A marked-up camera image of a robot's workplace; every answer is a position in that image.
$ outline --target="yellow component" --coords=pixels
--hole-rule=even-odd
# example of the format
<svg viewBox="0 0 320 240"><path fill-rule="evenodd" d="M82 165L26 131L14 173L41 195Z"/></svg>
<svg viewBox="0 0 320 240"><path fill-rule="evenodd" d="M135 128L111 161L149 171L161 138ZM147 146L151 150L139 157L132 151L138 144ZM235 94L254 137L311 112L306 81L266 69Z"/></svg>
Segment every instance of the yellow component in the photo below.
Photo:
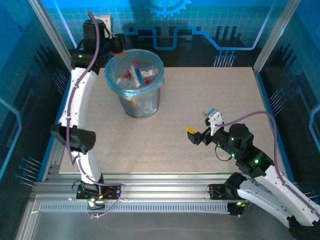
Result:
<svg viewBox="0 0 320 240"><path fill-rule="evenodd" d="M191 133L191 134L196 134L198 131L197 130L194 130L193 128L187 126L186 127L186 132L187 133Z"/></svg>

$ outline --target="metal trash can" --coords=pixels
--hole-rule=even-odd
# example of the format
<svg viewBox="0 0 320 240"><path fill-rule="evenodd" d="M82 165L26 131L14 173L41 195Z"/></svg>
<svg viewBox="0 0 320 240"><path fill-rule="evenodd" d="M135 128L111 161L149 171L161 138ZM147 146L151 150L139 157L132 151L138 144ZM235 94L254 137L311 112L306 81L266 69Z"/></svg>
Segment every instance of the metal trash can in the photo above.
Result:
<svg viewBox="0 0 320 240"><path fill-rule="evenodd" d="M155 53L130 49L124 59L114 56L105 66L107 84L124 111L136 119L152 116L159 108L164 64Z"/></svg>

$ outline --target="gear logo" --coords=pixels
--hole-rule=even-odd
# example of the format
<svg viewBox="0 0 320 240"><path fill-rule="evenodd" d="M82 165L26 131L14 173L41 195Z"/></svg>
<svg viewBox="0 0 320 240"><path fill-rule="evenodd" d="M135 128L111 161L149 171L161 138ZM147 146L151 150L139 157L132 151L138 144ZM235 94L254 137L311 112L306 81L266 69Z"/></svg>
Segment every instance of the gear logo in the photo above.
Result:
<svg viewBox="0 0 320 240"><path fill-rule="evenodd" d="M180 10L186 10L186 5L191 4L190 0L146 0L144 9L149 10L150 14L162 15L166 18L174 14L180 14Z"/></svg>
<svg viewBox="0 0 320 240"><path fill-rule="evenodd" d="M20 25L28 19L30 14L28 0L4 0L2 1L2 4L6 6L7 11Z"/></svg>

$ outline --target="beige tabletop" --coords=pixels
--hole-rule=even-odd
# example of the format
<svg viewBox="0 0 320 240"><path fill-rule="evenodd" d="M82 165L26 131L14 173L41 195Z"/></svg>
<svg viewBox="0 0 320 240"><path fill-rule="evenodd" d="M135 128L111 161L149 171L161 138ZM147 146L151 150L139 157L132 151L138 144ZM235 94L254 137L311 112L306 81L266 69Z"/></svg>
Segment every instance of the beige tabletop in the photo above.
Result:
<svg viewBox="0 0 320 240"><path fill-rule="evenodd" d="M215 145L196 146L186 127L204 131L203 111L218 109L225 123L264 104L251 67L167 67L158 111L147 119L134 119L123 110L118 96L108 87L104 69L93 86L86 129L96 133L93 148L103 173L233 173L235 160L219 161ZM273 159L273 134L265 115L243 121L254 135L253 144ZM222 159L229 156L218 149ZM281 157L279 168L284 171ZM61 173L78 173L66 151Z"/></svg>

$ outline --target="glass panel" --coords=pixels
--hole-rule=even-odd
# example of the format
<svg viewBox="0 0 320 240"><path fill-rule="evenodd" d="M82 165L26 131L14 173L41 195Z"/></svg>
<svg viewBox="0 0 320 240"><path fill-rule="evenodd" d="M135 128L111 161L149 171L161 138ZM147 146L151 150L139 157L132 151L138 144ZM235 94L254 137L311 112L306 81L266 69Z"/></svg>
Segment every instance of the glass panel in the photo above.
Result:
<svg viewBox="0 0 320 240"><path fill-rule="evenodd" d="M157 53L167 67L251 67L287 0L43 0L68 49L87 12L111 15L127 48Z"/></svg>
<svg viewBox="0 0 320 240"><path fill-rule="evenodd" d="M293 176L308 188L320 186L319 10L315 0L300 2L260 72Z"/></svg>
<svg viewBox="0 0 320 240"><path fill-rule="evenodd" d="M0 21L0 238L14 239L69 72L28 1L2 1Z"/></svg>

